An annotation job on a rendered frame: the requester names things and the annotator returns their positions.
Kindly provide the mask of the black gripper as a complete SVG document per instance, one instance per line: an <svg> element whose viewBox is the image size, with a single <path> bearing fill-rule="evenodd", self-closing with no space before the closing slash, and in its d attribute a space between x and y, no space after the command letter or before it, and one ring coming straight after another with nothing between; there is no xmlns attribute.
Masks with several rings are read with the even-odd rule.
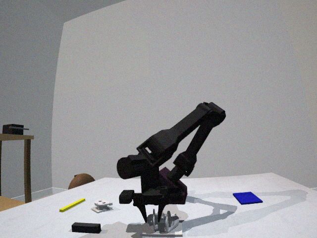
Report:
<svg viewBox="0 0 317 238"><path fill-rule="evenodd" d="M145 182L150 182L150 184L156 184L157 180L159 180L159 173L155 175L142 175L141 176L141 191L143 191L143 187ZM169 204L169 199L172 202L183 201L183 194L181 189L176 188L168 188L168 197L167 200L161 200L160 205L158 205L158 222L160 222L161 214L166 205ZM145 205L142 204L142 193L135 193L134 190L123 190L119 196L120 204L130 204L134 201L133 206L137 206L147 223L147 214Z"/></svg>

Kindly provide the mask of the yellow long bar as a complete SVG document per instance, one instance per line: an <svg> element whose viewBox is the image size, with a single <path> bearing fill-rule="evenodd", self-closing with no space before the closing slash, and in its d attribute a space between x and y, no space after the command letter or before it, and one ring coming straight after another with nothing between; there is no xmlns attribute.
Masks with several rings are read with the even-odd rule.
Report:
<svg viewBox="0 0 317 238"><path fill-rule="evenodd" d="M80 204L80 203L82 203L84 201L85 201L85 198L82 198L82 199L80 199L80 200L78 200L78 201L76 201L74 203L71 203L71 204L61 208L59 211L63 213L64 211L66 211L66 210L68 210L68 209L70 209L70 208L72 208L72 207L74 207L74 206L76 206L76 205L78 205L78 204Z"/></svg>

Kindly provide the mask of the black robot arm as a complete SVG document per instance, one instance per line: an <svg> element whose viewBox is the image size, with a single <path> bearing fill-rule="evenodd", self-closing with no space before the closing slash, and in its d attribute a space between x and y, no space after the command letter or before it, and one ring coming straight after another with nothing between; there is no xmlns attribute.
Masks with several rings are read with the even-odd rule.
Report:
<svg viewBox="0 0 317 238"><path fill-rule="evenodd" d="M173 161L175 167L166 174L166 177L177 185L181 177L184 175L188 177L191 174L197 162L199 149L212 128L220 125L225 117L225 111L213 102L200 103L175 126L159 131L139 145L138 155L128 155L119 159L116 165L119 176L122 179L130 179L158 174L159 167L172 158L179 143L200 126L187 150L178 154ZM151 153L146 150L146 147ZM145 182L143 188L142 204L160 205L161 200L167 200L167 186L163 186L161 180L157 180L156 184Z"/></svg>

